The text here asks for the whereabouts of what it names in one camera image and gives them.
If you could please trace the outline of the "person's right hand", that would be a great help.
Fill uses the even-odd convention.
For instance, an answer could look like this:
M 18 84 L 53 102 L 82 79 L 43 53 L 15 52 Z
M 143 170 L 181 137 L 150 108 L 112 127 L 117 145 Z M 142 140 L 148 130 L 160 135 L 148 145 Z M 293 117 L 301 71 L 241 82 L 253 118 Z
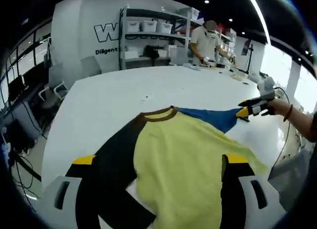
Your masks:
M 290 109 L 290 104 L 280 100 L 280 99 L 273 99 L 268 102 L 268 105 L 274 109 L 275 115 L 280 115 L 285 117 Z

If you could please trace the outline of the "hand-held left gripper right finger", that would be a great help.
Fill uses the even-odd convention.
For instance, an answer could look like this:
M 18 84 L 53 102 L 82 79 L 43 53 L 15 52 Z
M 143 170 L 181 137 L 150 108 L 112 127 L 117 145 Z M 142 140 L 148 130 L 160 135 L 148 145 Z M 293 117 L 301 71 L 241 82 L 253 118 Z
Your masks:
M 223 155 L 221 181 L 222 229 L 271 229 L 285 216 L 279 193 L 246 159 Z

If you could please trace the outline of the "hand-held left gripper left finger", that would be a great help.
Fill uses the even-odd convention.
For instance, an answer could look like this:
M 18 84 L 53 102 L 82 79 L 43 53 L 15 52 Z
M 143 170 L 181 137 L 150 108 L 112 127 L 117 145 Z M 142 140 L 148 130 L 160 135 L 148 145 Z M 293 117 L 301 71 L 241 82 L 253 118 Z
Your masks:
M 91 189 L 94 155 L 74 160 L 65 176 L 58 176 L 44 190 L 41 219 L 51 229 L 97 229 L 99 218 Z

